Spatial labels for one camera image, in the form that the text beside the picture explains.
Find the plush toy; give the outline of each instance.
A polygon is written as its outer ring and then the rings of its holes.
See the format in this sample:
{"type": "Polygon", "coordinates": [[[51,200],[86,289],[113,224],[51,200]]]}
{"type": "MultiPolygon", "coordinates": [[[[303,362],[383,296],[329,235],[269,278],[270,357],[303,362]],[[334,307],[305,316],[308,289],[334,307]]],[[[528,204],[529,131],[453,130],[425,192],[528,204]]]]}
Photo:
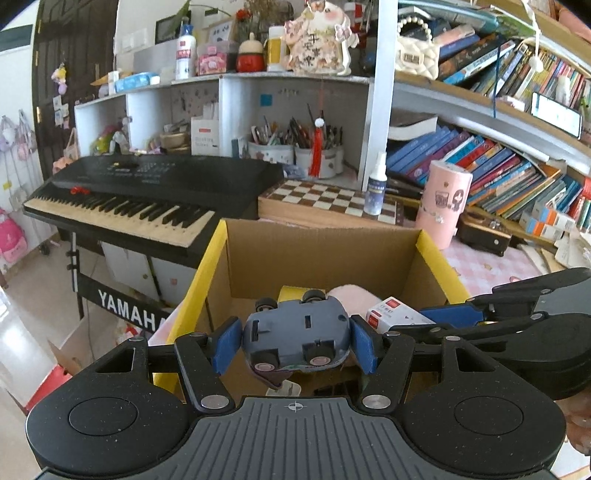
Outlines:
{"type": "Polygon", "coordinates": [[[51,75],[51,79],[58,84],[57,91],[60,95],[65,95],[68,90],[68,86],[66,85],[66,75],[67,70],[63,62],[51,75]]]}

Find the door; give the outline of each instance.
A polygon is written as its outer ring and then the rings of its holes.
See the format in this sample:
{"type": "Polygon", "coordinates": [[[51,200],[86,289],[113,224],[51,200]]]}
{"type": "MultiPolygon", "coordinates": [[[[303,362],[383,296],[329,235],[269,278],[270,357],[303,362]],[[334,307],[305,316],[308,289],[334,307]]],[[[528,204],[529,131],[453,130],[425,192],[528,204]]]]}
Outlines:
{"type": "Polygon", "coordinates": [[[119,0],[41,0],[33,49],[33,111],[43,178],[63,156],[74,123],[74,103],[97,95],[90,84],[113,70],[113,39],[119,0]],[[53,99],[58,95],[51,74],[60,63],[67,69],[70,129],[57,127],[53,99]]]}

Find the pink backpack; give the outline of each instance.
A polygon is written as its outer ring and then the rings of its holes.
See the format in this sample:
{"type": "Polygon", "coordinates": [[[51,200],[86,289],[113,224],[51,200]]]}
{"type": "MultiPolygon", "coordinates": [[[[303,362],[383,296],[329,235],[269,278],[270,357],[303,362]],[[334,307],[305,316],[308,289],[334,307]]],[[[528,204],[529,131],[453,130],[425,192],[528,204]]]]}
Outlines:
{"type": "Polygon", "coordinates": [[[0,209],[0,253],[9,263],[14,263],[27,253],[25,234],[8,214],[0,209]]]}

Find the toy car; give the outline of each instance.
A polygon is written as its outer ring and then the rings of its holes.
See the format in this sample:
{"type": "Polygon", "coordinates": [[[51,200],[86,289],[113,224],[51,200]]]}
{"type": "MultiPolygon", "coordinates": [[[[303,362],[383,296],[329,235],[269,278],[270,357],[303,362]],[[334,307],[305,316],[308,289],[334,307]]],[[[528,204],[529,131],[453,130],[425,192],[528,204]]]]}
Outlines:
{"type": "Polygon", "coordinates": [[[347,312],[320,290],[279,304],[258,300],[242,337],[248,362],[262,373],[333,368],[345,360],[349,347],[347,312]]]}

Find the white handbag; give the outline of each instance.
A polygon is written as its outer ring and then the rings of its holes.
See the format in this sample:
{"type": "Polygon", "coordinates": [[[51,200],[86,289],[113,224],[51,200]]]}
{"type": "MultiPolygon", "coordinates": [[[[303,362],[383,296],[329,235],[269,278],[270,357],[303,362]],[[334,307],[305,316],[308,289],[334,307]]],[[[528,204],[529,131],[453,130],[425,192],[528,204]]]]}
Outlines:
{"type": "Polygon", "coordinates": [[[396,37],[396,71],[420,75],[436,80],[439,75],[439,45],[433,44],[431,29],[419,17],[406,17],[398,22],[396,37]],[[403,37],[403,26],[416,23],[427,33],[427,40],[403,37]]]}

